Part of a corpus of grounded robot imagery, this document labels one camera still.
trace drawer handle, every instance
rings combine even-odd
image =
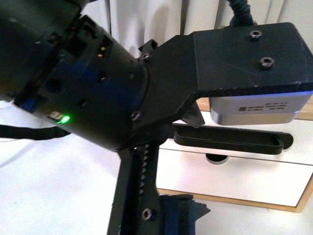
[[[177,144],[240,152],[276,155],[289,148],[293,137],[289,133],[201,126],[172,125],[172,136]]]

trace white drawer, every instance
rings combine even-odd
[[[309,165],[236,157],[214,165],[204,154],[161,149],[156,186],[294,207],[312,172]]]
[[[205,125],[219,126],[212,121],[209,112],[202,112],[202,115],[205,119]],[[294,138],[294,142],[290,148],[283,150],[283,152],[279,155],[189,147],[178,145],[173,140],[167,140],[163,145],[161,145],[160,148],[313,165],[313,121],[294,120],[287,124],[245,125],[229,127],[290,133]]]

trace hex socket screw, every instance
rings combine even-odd
[[[132,121],[141,121],[141,119],[142,119],[141,112],[140,111],[133,112],[131,115],[131,119],[132,119]]]
[[[142,214],[141,214],[141,218],[144,221],[148,221],[148,220],[153,220],[155,217],[154,212],[152,209],[150,208],[146,208],[143,210]]]
[[[144,54],[143,57],[142,57],[142,60],[143,60],[144,62],[150,61],[150,60],[151,60],[151,55],[150,55],[150,53]]]
[[[251,41],[258,41],[260,39],[260,37],[262,36],[262,32],[259,30],[254,30],[252,32],[250,32],[249,37]]]
[[[262,70],[270,70],[273,67],[273,64],[275,63],[274,59],[271,57],[263,57],[260,60],[260,68]]]

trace green led light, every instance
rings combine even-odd
[[[58,124],[64,124],[67,123],[69,121],[70,117],[69,116],[63,116],[63,118],[58,121]]]

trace black cable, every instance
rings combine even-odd
[[[228,0],[234,17],[230,21],[231,27],[252,26],[253,18],[250,13],[250,5],[247,0]]]
[[[26,127],[0,125],[0,138],[31,139],[35,141],[50,140],[69,135],[70,132],[57,126],[50,128],[33,129]]]

